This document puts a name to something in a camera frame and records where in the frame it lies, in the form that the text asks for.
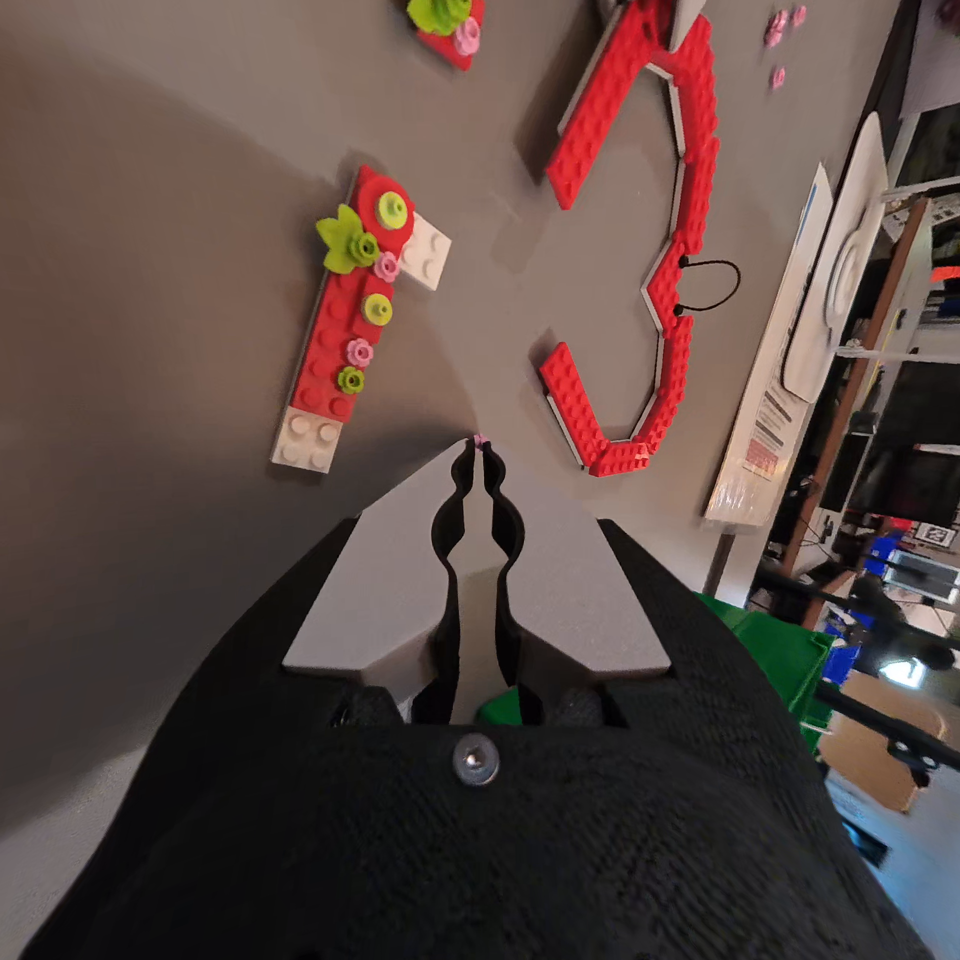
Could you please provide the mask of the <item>brown wooden table edge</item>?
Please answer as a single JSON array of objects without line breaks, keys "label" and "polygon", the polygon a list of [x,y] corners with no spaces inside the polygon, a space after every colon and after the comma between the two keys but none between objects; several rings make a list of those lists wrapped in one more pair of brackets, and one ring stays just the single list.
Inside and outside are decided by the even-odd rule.
[{"label": "brown wooden table edge", "polygon": [[854,414],[862,408],[884,365],[896,364],[894,359],[885,361],[882,356],[909,350],[930,289],[931,219],[931,199],[918,198],[910,208],[860,346],[847,349],[852,357],[839,356],[835,362],[843,373],[837,404],[811,474],[810,491],[799,508],[798,521],[784,551],[782,568],[787,575],[800,574],[832,557],[829,543],[821,539],[825,521],[836,522],[837,514],[821,510],[824,490]]}]

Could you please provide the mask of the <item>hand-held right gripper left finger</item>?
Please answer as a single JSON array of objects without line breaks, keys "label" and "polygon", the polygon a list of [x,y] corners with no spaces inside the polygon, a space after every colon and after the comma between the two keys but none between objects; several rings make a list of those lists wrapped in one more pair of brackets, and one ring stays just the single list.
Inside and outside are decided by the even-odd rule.
[{"label": "hand-held right gripper left finger", "polygon": [[460,672],[457,573],[475,443],[459,440],[363,510],[282,666],[387,690],[417,723],[450,723]]}]

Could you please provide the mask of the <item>white cardboard envelope red label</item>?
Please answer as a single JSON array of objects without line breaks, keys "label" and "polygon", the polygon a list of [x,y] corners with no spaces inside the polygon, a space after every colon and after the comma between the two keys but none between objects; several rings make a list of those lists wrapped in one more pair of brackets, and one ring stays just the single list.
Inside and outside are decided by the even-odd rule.
[{"label": "white cardboard envelope red label", "polygon": [[783,496],[810,402],[783,385],[783,366],[834,208],[819,163],[786,261],[774,304],[741,396],[703,521],[763,527]]}]

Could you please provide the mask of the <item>green plastic bin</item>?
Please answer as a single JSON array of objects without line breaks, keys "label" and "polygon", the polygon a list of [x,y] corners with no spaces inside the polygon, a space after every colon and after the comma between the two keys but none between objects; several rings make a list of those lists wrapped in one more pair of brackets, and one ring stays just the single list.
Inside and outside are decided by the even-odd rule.
[{"label": "green plastic bin", "polygon": [[778,620],[767,613],[744,611],[731,630],[760,666],[813,756],[830,726],[832,711],[816,699],[833,639]]},{"label": "green plastic bin", "polygon": [[714,613],[717,618],[719,618],[726,625],[727,629],[734,633],[738,632],[739,625],[744,621],[744,619],[750,616],[750,610],[743,608],[742,606],[729,604],[705,593],[697,592],[695,595],[710,611]]}]

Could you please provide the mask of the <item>long red flowered lego segment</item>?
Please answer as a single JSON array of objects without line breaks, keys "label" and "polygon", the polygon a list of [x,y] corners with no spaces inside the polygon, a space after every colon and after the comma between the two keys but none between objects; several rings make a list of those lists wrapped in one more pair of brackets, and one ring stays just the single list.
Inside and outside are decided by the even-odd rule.
[{"label": "long red flowered lego segment", "polygon": [[323,275],[270,462],[327,474],[394,318],[398,278],[436,291],[452,242],[398,181],[368,164],[316,231],[325,246]]}]

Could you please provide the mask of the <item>brown cardboard box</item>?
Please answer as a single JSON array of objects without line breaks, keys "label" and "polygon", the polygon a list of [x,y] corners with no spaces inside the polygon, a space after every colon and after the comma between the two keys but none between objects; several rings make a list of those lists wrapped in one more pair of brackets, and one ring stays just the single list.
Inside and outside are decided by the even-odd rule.
[{"label": "brown cardboard box", "polygon": [[[841,691],[881,714],[904,721],[958,749],[958,708],[948,702],[858,671],[848,675]],[[834,712],[820,739],[819,756],[843,783],[856,788],[882,809],[908,815],[922,789],[906,764],[895,760],[887,748],[885,736]]]}]

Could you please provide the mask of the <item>blue storage bin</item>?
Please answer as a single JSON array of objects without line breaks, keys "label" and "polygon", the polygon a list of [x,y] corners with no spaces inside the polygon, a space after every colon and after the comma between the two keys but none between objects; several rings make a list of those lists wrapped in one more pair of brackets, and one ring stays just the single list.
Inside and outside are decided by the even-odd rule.
[{"label": "blue storage bin", "polygon": [[869,539],[862,561],[862,570],[876,577],[895,576],[897,572],[918,573],[918,561],[907,549],[909,529],[894,529]]}]

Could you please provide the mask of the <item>short red flowered lego segment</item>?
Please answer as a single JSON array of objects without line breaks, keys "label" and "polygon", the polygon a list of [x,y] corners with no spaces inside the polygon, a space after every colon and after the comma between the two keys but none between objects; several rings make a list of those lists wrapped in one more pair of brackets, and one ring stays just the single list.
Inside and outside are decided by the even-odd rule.
[{"label": "short red flowered lego segment", "polygon": [[406,14],[422,44],[467,72],[481,45],[485,1],[408,1]]}]

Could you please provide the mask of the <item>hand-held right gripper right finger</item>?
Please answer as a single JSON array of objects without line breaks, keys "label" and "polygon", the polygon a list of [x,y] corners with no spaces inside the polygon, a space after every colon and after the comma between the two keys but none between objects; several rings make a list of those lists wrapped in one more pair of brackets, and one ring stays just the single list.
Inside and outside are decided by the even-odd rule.
[{"label": "hand-held right gripper right finger", "polygon": [[670,658],[604,534],[578,501],[482,443],[497,576],[495,646],[521,722],[565,695],[665,677]]}]

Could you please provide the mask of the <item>tilting overbed table top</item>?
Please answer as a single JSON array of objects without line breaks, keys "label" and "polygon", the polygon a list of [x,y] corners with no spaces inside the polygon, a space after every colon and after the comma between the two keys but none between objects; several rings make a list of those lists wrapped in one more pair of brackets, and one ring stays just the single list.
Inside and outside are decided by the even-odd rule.
[{"label": "tilting overbed table top", "polygon": [[846,165],[781,369],[782,386],[803,402],[817,401],[841,346],[882,225],[888,187],[882,122],[872,111]]}]

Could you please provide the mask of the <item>red lego wreath frame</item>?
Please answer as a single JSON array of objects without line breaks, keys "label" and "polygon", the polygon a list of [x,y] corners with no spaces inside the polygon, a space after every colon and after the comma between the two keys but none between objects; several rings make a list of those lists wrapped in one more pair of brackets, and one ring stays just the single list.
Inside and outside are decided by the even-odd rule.
[{"label": "red lego wreath frame", "polygon": [[652,396],[630,438],[610,439],[594,414],[567,343],[560,342],[538,370],[576,460],[597,478],[646,469],[685,398],[694,308],[681,306],[678,287],[691,258],[702,252],[720,141],[712,25],[698,13],[684,38],[675,42],[672,19],[671,2],[614,6],[545,167],[560,209],[570,210],[641,71],[649,70],[665,82],[678,167],[667,241],[641,286],[657,334]]}]

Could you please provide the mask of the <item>black stand bars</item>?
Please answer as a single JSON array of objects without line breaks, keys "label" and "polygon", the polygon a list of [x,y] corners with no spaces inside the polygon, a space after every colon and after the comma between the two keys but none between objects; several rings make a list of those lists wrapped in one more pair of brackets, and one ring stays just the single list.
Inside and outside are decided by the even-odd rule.
[{"label": "black stand bars", "polygon": [[[770,565],[761,565],[756,570],[752,585],[773,594],[795,594],[834,605],[849,614],[870,617],[867,641],[861,645],[861,653],[854,663],[856,668],[868,666],[869,676],[880,678],[883,666],[900,661],[916,660],[933,671],[946,671],[955,666],[958,641],[911,625],[884,592],[882,581],[874,575],[855,577],[846,598],[792,579]],[[820,680],[815,698],[835,714],[880,735],[888,755],[909,771],[918,788],[929,787],[931,775],[942,766],[959,769],[957,750],[935,746],[932,734],[855,700],[835,684]]]}]

